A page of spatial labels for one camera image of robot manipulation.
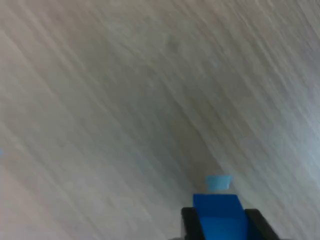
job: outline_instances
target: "wooden surface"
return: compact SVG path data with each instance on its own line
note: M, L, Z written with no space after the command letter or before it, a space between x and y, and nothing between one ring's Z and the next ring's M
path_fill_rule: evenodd
M166 240L205 176L320 238L317 0L1 0L0 239Z

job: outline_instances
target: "blue plastic object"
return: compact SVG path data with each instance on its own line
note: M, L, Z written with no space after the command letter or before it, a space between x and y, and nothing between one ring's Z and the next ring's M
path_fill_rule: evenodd
M246 240L248 220L233 194L195 194L196 208L206 240Z
M231 180L232 176L230 175L207 176L206 185L209 192L213 193L215 191L223 191L229 189Z

